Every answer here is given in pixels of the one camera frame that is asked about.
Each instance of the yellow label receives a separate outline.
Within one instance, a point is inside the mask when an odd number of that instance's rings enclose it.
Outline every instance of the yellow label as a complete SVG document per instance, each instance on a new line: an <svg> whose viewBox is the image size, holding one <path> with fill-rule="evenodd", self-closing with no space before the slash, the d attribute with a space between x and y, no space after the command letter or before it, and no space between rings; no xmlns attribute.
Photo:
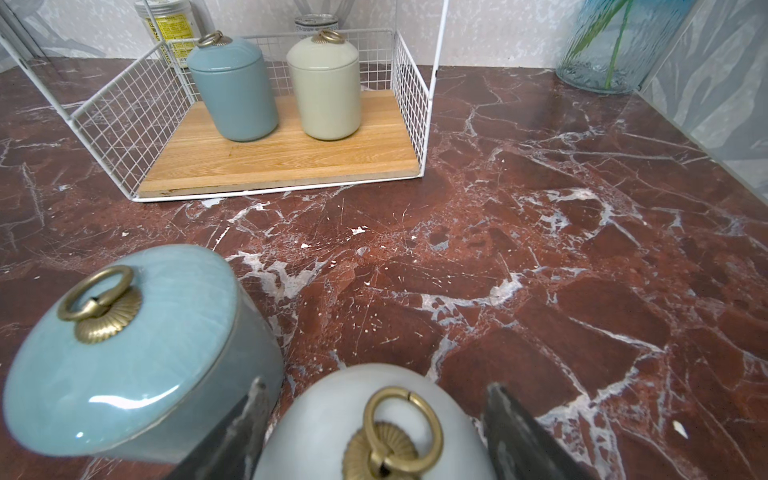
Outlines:
<svg viewBox="0 0 768 480"><path fill-rule="evenodd" d="M194 38L192 27L190 27L189 22L187 22L187 16L183 13L180 13L179 15L171 15L169 17L156 17L155 19L157 20L157 25L160 27L160 31L163 32L163 36L166 40ZM160 36L154 29L152 21L149 18L146 18L146 20L154 37L157 40L160 40ZM192 51L192 48L194 48L194 43L190 41L189 43L185 42L173 44L172 48L174 51L174 56L179 61L179 63L181 63L181 66L186 67L187 55L189 55L189 53Z"/></svg>

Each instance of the red marble countertop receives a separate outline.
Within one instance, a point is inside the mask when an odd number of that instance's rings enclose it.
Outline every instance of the red marble countertop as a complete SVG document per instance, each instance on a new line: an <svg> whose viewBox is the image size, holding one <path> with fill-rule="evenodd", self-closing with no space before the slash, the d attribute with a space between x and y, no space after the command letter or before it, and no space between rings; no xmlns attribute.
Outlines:
<svg viewBox="0 0 768 480"><path fill-rule="evenodd" d="M46 78L74 103L124 65ZM389 362L476 418L503 382L596 478L768 478L768 207L637 95L443 68L423 179L164 204L125 200L18 69L0 104L3 382L83 276L196 243L279 337L276 417L334 370ZM0 465L21 480L170 468L44 458L4 429Z"/></svg>

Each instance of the white wall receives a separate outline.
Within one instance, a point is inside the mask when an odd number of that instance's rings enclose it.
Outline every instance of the white wall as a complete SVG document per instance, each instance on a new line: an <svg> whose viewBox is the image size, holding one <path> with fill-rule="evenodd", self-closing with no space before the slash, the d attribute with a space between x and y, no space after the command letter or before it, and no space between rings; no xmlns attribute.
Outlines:
<svg viewBox="0 0 768 480"><path fill-rule="evenodd" d="M135 58L151 45L133 0L5 0L47 55ZM347 28L390 26L393 0L194 0L228 35L290 31L300 12L342 12ZM444 65L554 67L584 0L453 0ZM442 0L402 0L398 24L431 64Z"/></svg>

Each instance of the blue ceramic jar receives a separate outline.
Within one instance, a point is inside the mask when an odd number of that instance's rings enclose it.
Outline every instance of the blue ceramic jar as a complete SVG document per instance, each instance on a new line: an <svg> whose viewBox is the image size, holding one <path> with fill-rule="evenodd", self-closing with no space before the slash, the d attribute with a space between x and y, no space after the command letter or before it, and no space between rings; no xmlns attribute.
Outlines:
<svg viewBox="0 0 768 480"><path fill-rule="evenodd" d="M258 46L215 31L199 40L187 65L222 136L252 141L275 129L277 106Z"/></svg>
<svg viewBox="0 0 768 480"><path fill-rule="evenodd" d="M166 245L117 263L115 275L73 287L18 351L3 413L19 443L43 455L180 462L255 377L275 405L280 348L223 258ZM99 317L61 319L129 286ZM83 335L89 325L96 337Z"/></svg>

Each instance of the brass ring handle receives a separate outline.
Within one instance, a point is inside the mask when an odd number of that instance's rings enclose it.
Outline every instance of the brass ring handle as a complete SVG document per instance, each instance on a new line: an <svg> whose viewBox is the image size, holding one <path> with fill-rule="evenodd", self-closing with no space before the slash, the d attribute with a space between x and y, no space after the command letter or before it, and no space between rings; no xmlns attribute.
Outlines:
<svg viewBox="0 0 768 480"><path fill-rule="evenodd" d="M335 30L328 30L327 28L324 28L323 30L320 30L318 35L328 43L335 43L335 44L344 43L344 37Z"/></svg>
<svg viewBox="0 0 768 480"><path fill-rule="evenodd" d="M216 44L219 40L221 40L223 36L224 34L221 33L221 30L216 30L214 33L209 33L208 35L204 35L196 43L197 43L197 46L200 48L209 47L211 45Z"/></svg>
<svg viewBox="0 0 768 480"><path fill-rule="evenodd" d="M432 448L423 457L416 460L398 458L392 455L392 450L376 436L373 414L381 402L392 398L412 403L426 417L429 428L432 430ZM362 414L362 427L372 449L369 464L373 472L379 471L384 466L390 471L418 475L435 466L442 454L442 426L435 411L421 396L402 387L388 386L374 393Z"/></svg>
<svg viewBox="0 0 768 480"><path fill-rule="evenodd" d="M79 310L72 310L74 303L77 302L78 299L88 291L88 289L101 282L103 279L114 275L123 276L117 286L102 292L95 298L88 299L88 301L86 301L83 307ZM59 303L56 314L58 315L59 319L66 320L68 322L74 320L85 320L104 315L104 313L109 310L109 306L128 290L133 279L134 269L130 268L129 266L107 266L98 272L85 277L77 285L73 286L72 290L69 290L67 296L64 297L64 300Z"/></svg>

